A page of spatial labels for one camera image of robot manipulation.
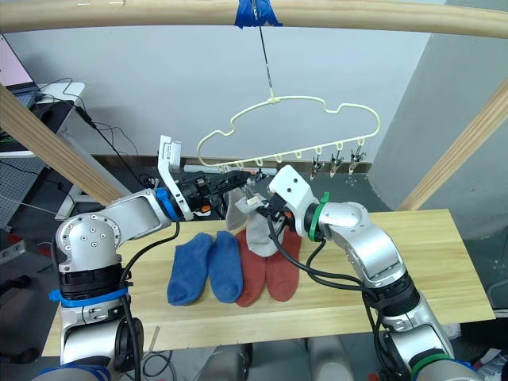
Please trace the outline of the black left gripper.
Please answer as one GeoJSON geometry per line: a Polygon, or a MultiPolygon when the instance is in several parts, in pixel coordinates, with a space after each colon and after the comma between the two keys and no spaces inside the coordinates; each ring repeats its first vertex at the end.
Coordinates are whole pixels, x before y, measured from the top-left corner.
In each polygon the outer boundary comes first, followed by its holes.
{"type": "Polygon", "coordinates": [[[251,177],[248,171],[229,171],[221,176],[219,174],[207,174],[194,172],[183,174],[179,179],[179,189],[185,198],[192,213],[206,213],[215,211],[221,215],[221,196],[215,194],[220,182],[220,194],[241,189],[251,177]]]}

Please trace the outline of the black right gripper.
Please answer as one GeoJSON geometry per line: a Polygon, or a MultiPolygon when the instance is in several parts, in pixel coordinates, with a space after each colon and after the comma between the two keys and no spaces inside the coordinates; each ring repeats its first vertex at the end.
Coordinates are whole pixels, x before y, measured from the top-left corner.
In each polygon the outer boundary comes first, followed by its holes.
{"type": "Polygon", "coordinates": [[[296,232],[294,215],[279,194],[274,194],[269,201],[258,206],[256,212],[271,222],[277,235],[280,235],[285,228],[292,233],[296,232]]]}

